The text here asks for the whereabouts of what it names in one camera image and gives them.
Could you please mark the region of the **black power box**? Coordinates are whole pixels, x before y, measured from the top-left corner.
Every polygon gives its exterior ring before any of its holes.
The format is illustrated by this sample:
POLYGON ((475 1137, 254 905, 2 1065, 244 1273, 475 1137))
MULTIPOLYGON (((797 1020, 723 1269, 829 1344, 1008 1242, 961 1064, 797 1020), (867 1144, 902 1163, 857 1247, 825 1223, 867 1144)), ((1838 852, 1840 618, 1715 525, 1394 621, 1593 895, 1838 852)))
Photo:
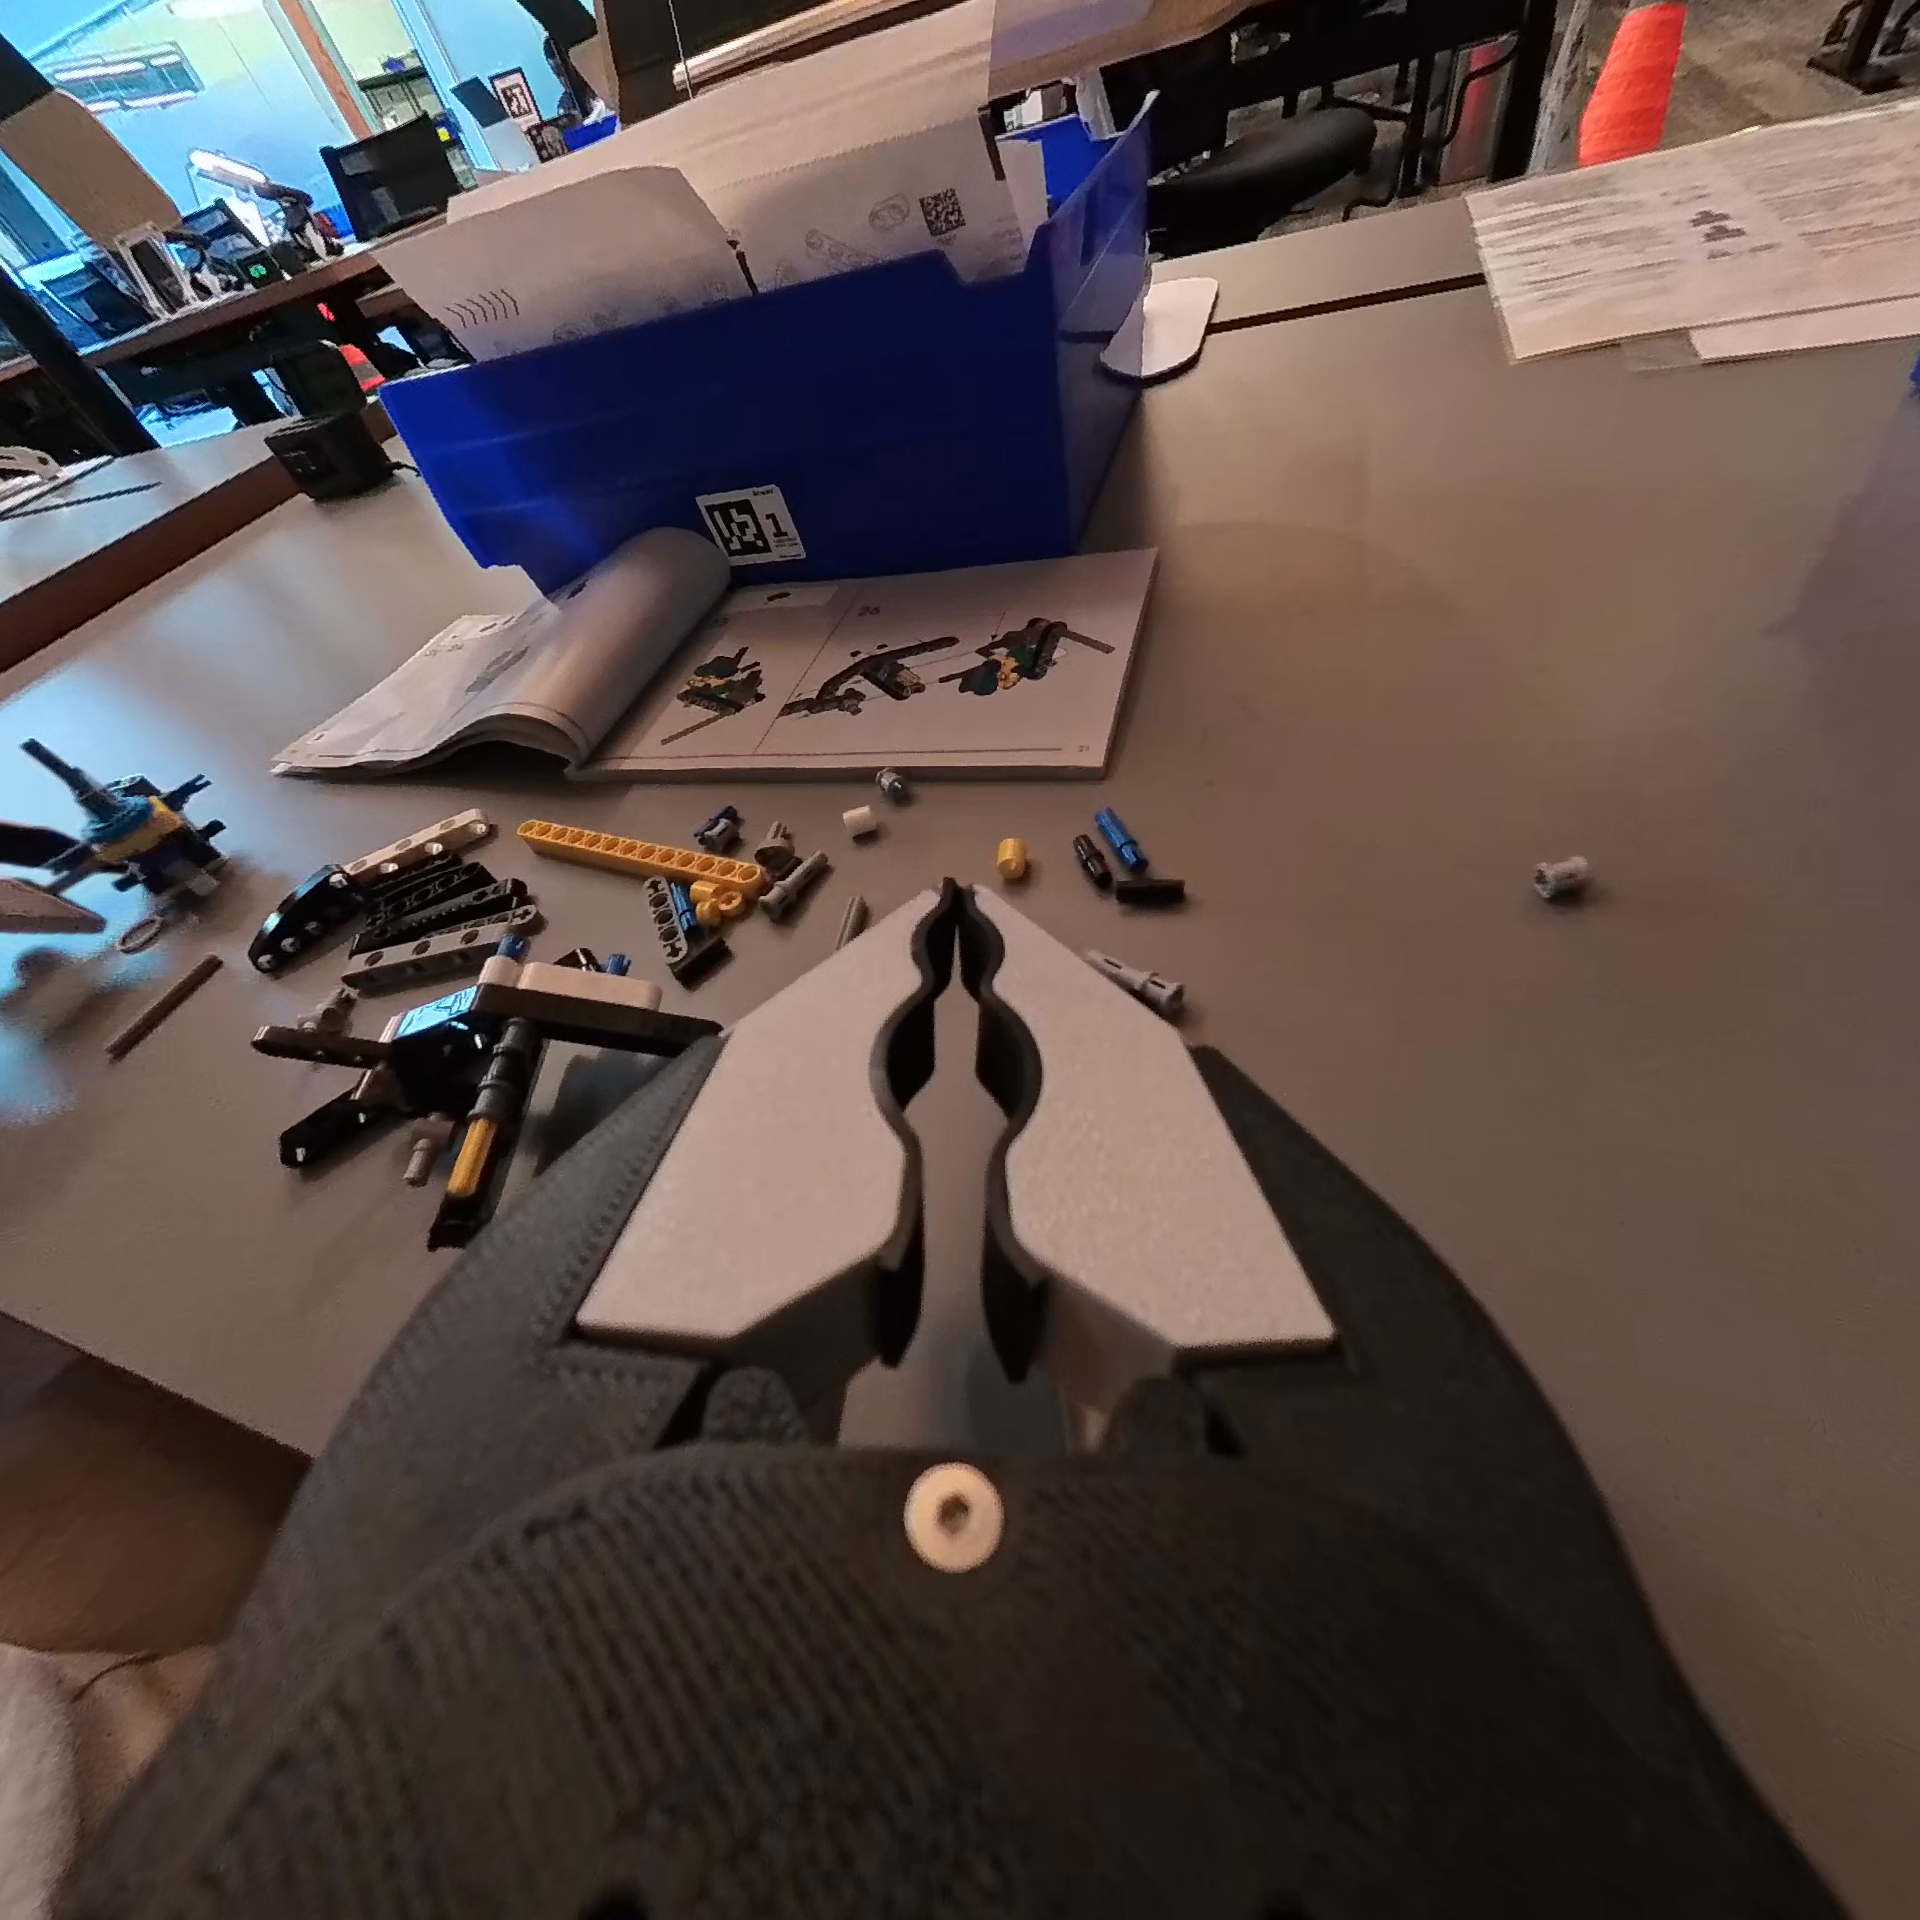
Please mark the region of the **black power box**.
POLYGON ((302 416, 267 433, 262 449, 302 496, 313 501, 365 496, 397 476, 395 459, 368 421, 368 410, 302 416))

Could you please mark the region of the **lego gear assembly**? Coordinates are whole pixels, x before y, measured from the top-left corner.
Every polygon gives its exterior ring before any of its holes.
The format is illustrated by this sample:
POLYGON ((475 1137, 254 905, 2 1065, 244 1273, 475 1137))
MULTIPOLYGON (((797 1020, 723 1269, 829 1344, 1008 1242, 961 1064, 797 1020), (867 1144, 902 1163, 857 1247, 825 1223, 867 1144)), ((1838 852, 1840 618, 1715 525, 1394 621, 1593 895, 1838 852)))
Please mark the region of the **lego gear assembly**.
POLYGON ((218 847, 225 823, 194 823, 187 815, 187 802, 208 788, 205 775, 168 788, 140 775, 98 785, 36 739, 24 740, 21 751, 50 772, 88 816, 82 832, 73 836, 92 844, 94 868, 52 873, 52 891, 96 873, 108 873, 116 891, 142 890, 157 904, 218 891, 227 859, 218 847))

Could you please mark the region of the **blue plastic bin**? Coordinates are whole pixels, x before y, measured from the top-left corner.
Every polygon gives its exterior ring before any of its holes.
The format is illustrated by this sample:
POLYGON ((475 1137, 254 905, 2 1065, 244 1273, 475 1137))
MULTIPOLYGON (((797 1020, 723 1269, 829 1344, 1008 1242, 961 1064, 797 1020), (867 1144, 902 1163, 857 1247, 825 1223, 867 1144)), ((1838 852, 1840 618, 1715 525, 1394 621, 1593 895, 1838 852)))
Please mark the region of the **blue plastic bin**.
POLYGON ((912 257, 410 376, 382 405, 464 548, 541 592, 658 525, 762 583, 1064 559, 1139 397, 1101 355, 1146 285, 1148 109, 1021 145, 1070 194, 1018 275, 912 257))

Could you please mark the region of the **printed paper sheets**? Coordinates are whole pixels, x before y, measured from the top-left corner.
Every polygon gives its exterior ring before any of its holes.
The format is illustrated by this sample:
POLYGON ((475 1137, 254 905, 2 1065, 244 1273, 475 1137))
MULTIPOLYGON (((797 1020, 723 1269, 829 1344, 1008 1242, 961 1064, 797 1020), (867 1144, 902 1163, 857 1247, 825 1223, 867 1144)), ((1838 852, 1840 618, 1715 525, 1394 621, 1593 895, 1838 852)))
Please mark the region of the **printed paper sheets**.
POLYGON ((1917 105, 1529 176, 1468 216, 1518 361, 1914 297, 1917 105))

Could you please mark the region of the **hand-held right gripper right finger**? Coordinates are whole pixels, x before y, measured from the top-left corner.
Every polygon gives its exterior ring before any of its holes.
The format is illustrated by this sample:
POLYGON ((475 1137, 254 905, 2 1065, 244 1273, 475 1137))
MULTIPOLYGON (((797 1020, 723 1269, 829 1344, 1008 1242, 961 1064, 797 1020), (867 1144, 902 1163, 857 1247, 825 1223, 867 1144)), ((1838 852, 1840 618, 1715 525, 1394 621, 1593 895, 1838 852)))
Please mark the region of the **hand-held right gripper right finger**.
POLYGON ((1146 1381, 1326 1357, 1337 1328, 1194 1050, 1006 899, 962 888, 977 1081, 1001 1116, 980 1297, 1004 1373, 1092 1451, 1146 1381))

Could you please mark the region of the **lego instruction booklet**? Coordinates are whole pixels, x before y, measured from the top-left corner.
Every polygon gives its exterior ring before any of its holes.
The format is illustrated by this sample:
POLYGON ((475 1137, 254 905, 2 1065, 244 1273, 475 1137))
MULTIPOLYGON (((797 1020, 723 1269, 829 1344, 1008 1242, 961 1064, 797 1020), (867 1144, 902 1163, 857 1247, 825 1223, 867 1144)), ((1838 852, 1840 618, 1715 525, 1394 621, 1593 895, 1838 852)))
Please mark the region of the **lego instruction booklet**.
POLYGON ((521 612, 449 624, 273 772, 411 777, 525 751, 584 785, 1094 777, 1158 560, 733 585, 714 541, 658 531, 521 612))

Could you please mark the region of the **person's pale garment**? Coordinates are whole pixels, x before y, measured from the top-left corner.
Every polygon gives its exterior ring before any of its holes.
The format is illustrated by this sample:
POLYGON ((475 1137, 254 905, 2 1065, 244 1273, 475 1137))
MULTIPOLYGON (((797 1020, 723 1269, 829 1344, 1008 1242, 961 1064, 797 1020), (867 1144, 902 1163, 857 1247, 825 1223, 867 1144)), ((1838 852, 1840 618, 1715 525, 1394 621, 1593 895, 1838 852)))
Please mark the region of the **person's pale garment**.
POLYGON ((2 1648, 2 1915, 43 1917, 177 1713, 155 1653, 2 1648))

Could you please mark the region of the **white oval stand base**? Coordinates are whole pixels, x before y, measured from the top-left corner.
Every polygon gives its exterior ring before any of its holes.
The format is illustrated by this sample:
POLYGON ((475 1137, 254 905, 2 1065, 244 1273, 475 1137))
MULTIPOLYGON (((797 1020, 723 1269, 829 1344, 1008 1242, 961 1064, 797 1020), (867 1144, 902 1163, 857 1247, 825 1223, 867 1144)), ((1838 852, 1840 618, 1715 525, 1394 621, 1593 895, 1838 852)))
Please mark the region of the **white oval stand base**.
POLYGON ((1101 348, 1100 369, 1129 386, 1155 386, 1186 372, 1204 348, 1216 299, 1214 277, 1153 277, 1101 348))

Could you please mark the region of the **long black lego beam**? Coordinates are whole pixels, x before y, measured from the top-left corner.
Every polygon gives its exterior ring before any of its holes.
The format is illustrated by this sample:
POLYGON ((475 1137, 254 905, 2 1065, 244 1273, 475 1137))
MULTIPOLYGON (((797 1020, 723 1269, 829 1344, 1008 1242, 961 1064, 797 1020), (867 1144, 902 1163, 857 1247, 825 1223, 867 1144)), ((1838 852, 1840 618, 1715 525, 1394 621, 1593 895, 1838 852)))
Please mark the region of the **long black lego beam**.
POLYGON ((254 1034, 251 1050, 278 1061, 388 1072, 400 1081, 419 1081, 446 1072, 449 1061, 461 1055, 461 1037, 451 1026, 365 1040, 347 1034, 265 1025, 254 1034))

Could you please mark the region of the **white lego beam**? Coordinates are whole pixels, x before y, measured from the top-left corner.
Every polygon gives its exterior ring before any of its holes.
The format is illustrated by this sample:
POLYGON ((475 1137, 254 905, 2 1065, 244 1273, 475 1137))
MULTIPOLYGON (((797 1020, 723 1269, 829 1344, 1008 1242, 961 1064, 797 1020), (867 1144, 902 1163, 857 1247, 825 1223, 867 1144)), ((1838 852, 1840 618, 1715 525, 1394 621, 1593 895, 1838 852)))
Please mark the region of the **white lego beam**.
POLYGON ((486 844, 492 834, 492 819, 480 808, 468 808, 346 861, 340 885, 372 890, 446 857, 459 857, 486 844))

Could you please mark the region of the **light grey lego beam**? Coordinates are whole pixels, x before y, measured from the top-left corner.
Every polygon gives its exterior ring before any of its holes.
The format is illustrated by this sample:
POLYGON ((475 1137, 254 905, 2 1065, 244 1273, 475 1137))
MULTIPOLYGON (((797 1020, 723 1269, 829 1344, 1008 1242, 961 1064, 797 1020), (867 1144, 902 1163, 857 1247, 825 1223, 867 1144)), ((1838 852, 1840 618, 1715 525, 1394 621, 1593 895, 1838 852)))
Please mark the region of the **light grey lego beam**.
POLYGON ((374 995, 427 980, 478 976, 502 945, 512 947, 514 943, 524 943, 524 936, 510 929, 508 921, 446 930, 414 945, 358 955, 342 971, 342 986, 352 993, 374 995))

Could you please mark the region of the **black computer monitor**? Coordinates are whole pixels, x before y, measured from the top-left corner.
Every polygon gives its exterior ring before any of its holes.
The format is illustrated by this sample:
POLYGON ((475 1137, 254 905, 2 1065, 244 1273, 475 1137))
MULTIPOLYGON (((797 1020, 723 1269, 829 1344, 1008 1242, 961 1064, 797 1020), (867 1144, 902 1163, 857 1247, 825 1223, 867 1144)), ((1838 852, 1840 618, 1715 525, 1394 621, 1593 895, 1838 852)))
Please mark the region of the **black computer monitor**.
POLYGON ((441 216, 461 191, 433 116, 419 116, 321 159, 358 243, 441 216))

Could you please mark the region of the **black office chair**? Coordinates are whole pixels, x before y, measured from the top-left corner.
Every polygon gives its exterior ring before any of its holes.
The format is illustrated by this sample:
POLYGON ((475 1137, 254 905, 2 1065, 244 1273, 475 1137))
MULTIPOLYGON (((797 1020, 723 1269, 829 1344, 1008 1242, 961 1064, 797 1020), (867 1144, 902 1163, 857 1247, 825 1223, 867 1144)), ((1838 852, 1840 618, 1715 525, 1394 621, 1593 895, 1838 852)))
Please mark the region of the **black office chair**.
POLYGON ((1158 257, 1229 250, 1354 176, 1376 148, 1376 120, 1350 103, 1267 116, 1146 191, 1146 235, 1158 257))

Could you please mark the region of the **dark brown axle rod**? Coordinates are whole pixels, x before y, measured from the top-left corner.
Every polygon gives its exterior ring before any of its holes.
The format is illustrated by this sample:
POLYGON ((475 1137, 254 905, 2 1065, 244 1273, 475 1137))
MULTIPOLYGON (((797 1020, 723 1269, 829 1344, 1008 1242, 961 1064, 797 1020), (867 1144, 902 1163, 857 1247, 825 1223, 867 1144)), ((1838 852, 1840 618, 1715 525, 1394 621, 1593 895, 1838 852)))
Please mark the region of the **dark brown axle rod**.
POLYGON ((131 1052, 164 1026, 185 1003, 192 1002, 218 975, 225 971, 225 957, 208 954, 162 987, 147 1002, 131 1020, 126 1020, 102 1044, 102 1057, 110 1064, 122 1064, 131 1052))

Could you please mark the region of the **long yellow lego beam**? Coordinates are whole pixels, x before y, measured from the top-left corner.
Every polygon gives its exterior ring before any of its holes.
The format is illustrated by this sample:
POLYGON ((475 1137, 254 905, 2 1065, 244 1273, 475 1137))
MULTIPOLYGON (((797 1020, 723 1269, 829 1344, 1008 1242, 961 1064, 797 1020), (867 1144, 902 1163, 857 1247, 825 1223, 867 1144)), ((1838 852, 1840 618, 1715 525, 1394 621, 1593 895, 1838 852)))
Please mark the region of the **long yellow lego beam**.
POLYGON ((524 821, 516 834, 540 857, 604 873, 665 877, 683 885, 706 883, 723 891, 738 891, 745 899, 760 899, 768 885, 762 864, 731 855, 714 855, 705 848, 678 848, 548 821, 524 821))

